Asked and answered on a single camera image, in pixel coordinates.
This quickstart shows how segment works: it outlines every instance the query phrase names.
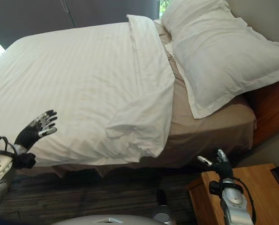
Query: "wall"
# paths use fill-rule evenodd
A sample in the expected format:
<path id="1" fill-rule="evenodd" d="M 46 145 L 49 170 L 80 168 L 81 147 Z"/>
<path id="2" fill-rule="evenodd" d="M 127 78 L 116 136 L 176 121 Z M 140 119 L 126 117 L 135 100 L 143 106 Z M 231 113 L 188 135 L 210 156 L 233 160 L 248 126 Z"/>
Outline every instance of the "wall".
<path id="1" fill-rule="evenodd" d="M 159 18 L 156 0 L 0 0 L 0 44 L 8 48 L 16 40 L 54 30 L 127 22 L 126 14 Z"/>
<path id="2" fill-rule="evenodd" d="M 156 0 L 66 0 L 76 27 L 127 22 L 127 14 L 159 18 Z"/>
<path id="3" fill-rule="evenodd" d="M 235 16 L 271 41 L 279 42 L 279 0 L 227 0 Z"/>
<path id="4" fill-rule="evenodd" d="M 242 160 L 238 167 L 265 163 L 279 166 L 279 133 L 251 151 L 253 154 Z"/>

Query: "white pillow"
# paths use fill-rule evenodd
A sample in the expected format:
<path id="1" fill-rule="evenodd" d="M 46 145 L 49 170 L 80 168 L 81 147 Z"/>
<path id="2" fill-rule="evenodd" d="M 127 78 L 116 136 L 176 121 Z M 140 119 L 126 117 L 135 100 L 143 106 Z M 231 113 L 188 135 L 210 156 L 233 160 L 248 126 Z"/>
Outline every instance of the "white pillow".
<path id="1" fill-rule="evenodd" d="M 161 23 L 174 35 L 188 22 L 217 8 L 229 10 L 225 0 L 173 0 L 161 17 Z"/>
<path id="2" fill-rule="evenodd" d="M 237 95 L 279 81 L 279 47 L 239 25 L 225 7 L 183 20 L 172 40 L 195 119 L 211 115 Z"/>

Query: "striped carpet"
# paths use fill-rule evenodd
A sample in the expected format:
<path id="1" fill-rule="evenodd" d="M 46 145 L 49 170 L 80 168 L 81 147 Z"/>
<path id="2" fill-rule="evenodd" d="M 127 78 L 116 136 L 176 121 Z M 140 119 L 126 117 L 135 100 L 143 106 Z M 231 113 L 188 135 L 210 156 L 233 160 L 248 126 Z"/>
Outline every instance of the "striped carpet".
<path id="1" fill-rule="evenodd" d="M 50 225 L 65 219 L 97 214 L 150 217 L 156 190 L 166 192 L 177 225 L 196 225 L 185 186 L 199 172 L 192 169 L 117 169 L 101 178 L 94 170 L 36 177 L 19 175 L 0 206 L 0 215 L 33 224 Z"/>

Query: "striped fabric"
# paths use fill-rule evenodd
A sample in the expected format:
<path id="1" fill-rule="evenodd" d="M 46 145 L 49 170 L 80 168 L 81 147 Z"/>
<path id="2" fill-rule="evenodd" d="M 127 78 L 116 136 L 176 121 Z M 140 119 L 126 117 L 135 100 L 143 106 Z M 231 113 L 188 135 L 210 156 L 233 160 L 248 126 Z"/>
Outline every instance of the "striped fabric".
<path id="1" fill-rule="evenodd" d="M 0 135 L 13 142 L 58 112 L 58 131 L 31 150 L 37 166 L 124 164 L 163 150 L 174 75 L 153 21 L 128 17 L 24 37 L 0 57 Z"/>

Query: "mattress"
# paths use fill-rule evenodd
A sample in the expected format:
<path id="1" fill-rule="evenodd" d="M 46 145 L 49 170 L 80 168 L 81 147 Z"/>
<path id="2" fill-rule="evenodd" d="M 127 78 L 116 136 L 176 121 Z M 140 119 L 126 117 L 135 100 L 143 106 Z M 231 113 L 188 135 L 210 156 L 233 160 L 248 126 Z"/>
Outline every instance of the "mattress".
<path id="1" fill-rule="evenodd" d="M 155 23 L 163 44 L 171 42 L 170 34 L 160 24 Z M 171 167 L 180 168 L 188 163 L 196 164 L 196 156 L 212 156 L 216 148 L 226 154 L 242 153 L 253 144 L 253 132 L 256 129 L 255 115 L 243 96 L 237 96 L 226 106 L 211 116 L 195 120 L 191 113 L 185 83 L 177 69 L 173 57 L 166 51 L 169 63 L 175 75 L 173 114 L 169 137 L 165 149 L 157 157 L 143 157 L 139 163 L 124 165 L 57 165 L 52 167 L 34 167 L 21 173 L 36 175 L 39 173 L 57 173 L 63 176 L 66 171 L 95 168 L 101 175 L 119 167 Z"/>

